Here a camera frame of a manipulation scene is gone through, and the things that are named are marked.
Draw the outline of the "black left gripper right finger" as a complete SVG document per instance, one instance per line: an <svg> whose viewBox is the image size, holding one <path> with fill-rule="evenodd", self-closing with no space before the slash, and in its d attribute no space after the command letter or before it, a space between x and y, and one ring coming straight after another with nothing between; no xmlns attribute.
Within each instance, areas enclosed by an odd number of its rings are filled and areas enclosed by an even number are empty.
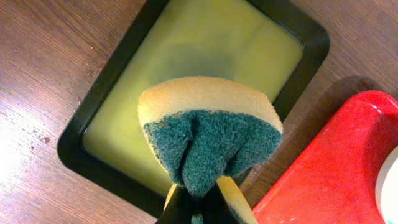
<svg viewBox="0 0 398 224"><path fill-rule="evenodd" d="M239 224L238 219L226 203L218 184L212 186L201 204L204 224Z"/></svg>

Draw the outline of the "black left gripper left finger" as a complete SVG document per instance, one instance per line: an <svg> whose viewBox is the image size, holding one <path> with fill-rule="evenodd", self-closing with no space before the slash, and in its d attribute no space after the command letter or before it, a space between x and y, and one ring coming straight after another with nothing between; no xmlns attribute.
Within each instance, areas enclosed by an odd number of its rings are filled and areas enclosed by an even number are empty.
<svg viewBox="0 0 398 224"><path fill-rule="evenodd" d="M201 213L200 203L184 187L173 184L164 211L155 224L191 224L192 217Z"/></svg>

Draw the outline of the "yellow green scrub sponge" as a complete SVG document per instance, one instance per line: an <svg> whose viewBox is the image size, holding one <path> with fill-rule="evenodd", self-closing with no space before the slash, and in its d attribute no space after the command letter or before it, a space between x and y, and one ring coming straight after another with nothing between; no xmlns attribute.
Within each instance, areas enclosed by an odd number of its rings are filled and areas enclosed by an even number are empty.
<svg viewBox="0 0 398 224"><path fill-rule="evenodd" d="M137 115L172 185L186 188L201 208L218 184L238 222L256 222L234 180L282 142L282 122L264 93L223 78L176 78L143 91ZM204 223L202 209L192 223Z"/></svg>

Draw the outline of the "light blue plate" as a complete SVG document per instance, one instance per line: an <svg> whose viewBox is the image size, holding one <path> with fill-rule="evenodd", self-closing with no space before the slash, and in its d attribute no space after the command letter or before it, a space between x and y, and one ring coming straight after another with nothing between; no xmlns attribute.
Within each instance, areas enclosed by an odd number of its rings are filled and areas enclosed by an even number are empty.
<svg viewBox="0 0 398 224"><path fill-rule="evenodd" d="M397 224L397 151L395 147L384 161L375 187L377 209L387 224Z"/></svg>

